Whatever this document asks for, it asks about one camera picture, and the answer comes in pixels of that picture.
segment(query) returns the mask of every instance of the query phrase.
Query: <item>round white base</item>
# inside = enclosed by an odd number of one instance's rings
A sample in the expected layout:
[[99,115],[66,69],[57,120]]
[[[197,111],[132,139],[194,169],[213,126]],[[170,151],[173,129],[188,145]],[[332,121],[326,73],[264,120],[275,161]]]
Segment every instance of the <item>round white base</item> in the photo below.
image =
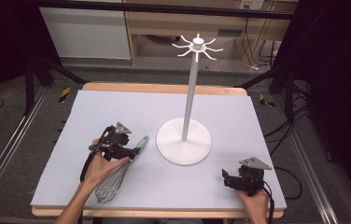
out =
[[211,136],[198,121],[191,119],[187,140],[182,138],[184,118],[171,119],[158,131],[158,149],[168,161],[177,165],[192,165],[204,159],[211,148]]

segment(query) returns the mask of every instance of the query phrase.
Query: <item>wire whisk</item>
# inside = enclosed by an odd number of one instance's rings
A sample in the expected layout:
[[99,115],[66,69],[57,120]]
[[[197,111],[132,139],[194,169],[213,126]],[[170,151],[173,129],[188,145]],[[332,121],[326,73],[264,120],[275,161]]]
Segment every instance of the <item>wire whisk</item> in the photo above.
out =
[[95,194],[98,203],[109,203],[117,195],[120,185],[122,184],[123,177],[129,168],[130,161],[126,161],[123,165],[115,169],[103,183],[97,186]]

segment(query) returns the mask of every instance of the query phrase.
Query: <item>wooden table edge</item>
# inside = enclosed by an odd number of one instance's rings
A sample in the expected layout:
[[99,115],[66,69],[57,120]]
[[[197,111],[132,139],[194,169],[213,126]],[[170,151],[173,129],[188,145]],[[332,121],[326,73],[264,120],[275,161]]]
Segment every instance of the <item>wooden table edge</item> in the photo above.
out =
[[[168,84],[89,82],[83,86],[82,90],[185,94],[185,93],[188,93],[188,86],[187,85],[168,85]],[[195,93],[209,94],[209,95],[247,96],[245,89],[233,88],[233,87],[221,87],[221,86],[196,86]]]
[[[32,212],[38,217],[57,217],[62,208],[33,206]],[[284,215],[283,209],[274,210],[274,218]],[[84,209],[84,217],[157,217],[157,218],[245,218],[248,214],[244,210],[169,210],[169,209]]]

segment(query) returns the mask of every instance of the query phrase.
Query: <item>teal handle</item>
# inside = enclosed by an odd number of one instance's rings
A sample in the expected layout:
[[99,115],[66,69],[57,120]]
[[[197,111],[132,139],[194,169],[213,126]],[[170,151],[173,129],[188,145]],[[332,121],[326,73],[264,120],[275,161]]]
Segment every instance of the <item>teal handle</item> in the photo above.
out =
[[147,142],[148,142],[149,136],[146,135],[145,137],[143,137],[140,142],[138,142],[137,146],[135,147],[139,147],[141,148],[140,150],[144,149],[144,147],[146,147]]

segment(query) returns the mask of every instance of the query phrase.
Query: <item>white mug tree stand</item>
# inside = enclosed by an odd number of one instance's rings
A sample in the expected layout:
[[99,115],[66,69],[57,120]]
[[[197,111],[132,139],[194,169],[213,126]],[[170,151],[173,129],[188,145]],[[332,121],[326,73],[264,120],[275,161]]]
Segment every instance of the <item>white mug tree stand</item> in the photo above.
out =
[[156,141],[160,153],[168,161],[176,165],[193,165],[202,161],[211,148],[210,132],[202,123],[190,118],[199,69],[199,53],[202,52],[209,59],[216,60],[210,57],[205,51],[207,49],[212,51],[221,51],[223,49],[208,48],[206,45],[212,44],[216,39],[204,43],[204,40],[199,37],[199,34],[193,38],[193,42],[186,40],[184,36],[181,36],[181,38],[189,44],[187,46],[173,44],[173,46],[180,49],[188,48],[189,50],[177,56],[183,57],[193,51],[185,116],[184,118],[171,119],[164,123],[158,131]]

